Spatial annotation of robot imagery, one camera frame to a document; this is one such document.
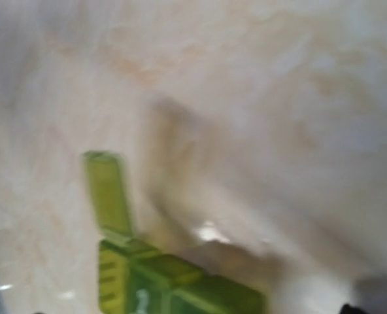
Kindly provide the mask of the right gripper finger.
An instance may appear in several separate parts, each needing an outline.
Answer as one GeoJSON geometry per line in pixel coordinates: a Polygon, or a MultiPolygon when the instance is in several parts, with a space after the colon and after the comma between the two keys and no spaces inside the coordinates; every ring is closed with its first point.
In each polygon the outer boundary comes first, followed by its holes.
{"type": "Polygon", "coordinates": [[[350,305],[350,304],[344,304],[339,314],[368,314],[368,312],[364,311],[363,309],[350,305]]]}

